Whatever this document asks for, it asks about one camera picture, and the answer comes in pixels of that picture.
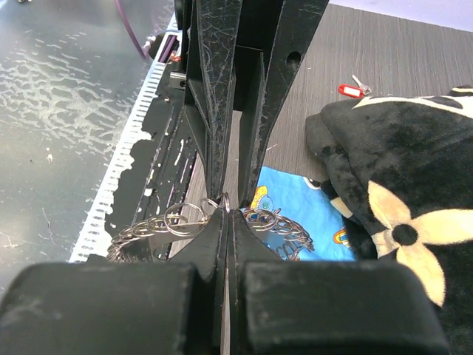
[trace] chain link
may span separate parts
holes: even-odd
[[[139,262],[136,258],[124,253],[123,249],[138,240],[147,239],[159,233],[172,233],[184,239],[196,237],[205,228],[206,223],[211,217],[211,214],[205,213],[204,205],[209,205],[215,209],[223,207],[227,212],[230,211],[230,200],[227,193],[224,193],[220,198],[220,204],[215,203],[209,198],[200,200],[199,205],[177,203],[170,206],[164,214],[142,220],[133,226],[125,228],[113,237],[112,244],[108,249],[107,260],[111,263]],[[200,214],[200,219],[197,222],[190,223],[186,217],[180,214],[172,214],[174,210],[181,209],[182,207],[194,209]],[[298,260],[302,247],[309,251],[314,251],[313,240],[304,227],[294,220],[281,216],[279,214],[280,211],[281,209],[274,212],[265,209],[246,209],[243,211],[243,216],[254,231],[270,231],[282,235],[284,240],[289,242],[286,243],[289,246],[282,246],[283,254],[285,254],[288,260]],[[183,227],[190,226],[196,228],[191,231],[180,231]]]

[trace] black blanket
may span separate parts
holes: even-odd
[[[307,118],[306,138],[355,255],[409,266],[452,354],[473,354],[472,87],[335,102]]]

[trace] blue fabric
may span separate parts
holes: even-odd
[[[330,204],[327,196],[305,177],[263,166],[251,208],[271,212],[281,209],[280,215],[295,220],[305,228],[313,239],[315,250],[302,249],[299,253],[301,261],[355,259],[340,213]],[[284,236],[272,233],[265,242],[271,249],[278,249],[281,255]]]

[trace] flower center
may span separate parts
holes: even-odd
[[[419,238],[419,234],[409,224],[400,224],[392,230],[392,237],[402,246],[411,246]]]

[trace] yellow cartoon character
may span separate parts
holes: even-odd
[[[266,186],[259,186],[254,194],[252,209],[265,209],[266,211],[273,211],[273,200],[268,196],[268,188]]]
[[[340,229],[333,235],[333,242],[336,244],[343,244],[350,249],[350,242],[348,242],[347,230],[345,228]]]

